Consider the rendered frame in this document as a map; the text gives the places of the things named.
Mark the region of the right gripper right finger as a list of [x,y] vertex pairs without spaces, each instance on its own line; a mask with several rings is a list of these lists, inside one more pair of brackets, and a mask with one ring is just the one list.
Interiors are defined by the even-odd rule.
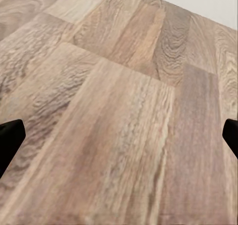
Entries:
[[238,159],[238,121],[226,119],[222,137]]

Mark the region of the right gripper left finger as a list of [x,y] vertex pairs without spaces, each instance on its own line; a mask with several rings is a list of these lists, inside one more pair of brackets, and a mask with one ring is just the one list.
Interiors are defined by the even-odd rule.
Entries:
[[26,132],[21,119],[0,124],[0,178],[25,138]]

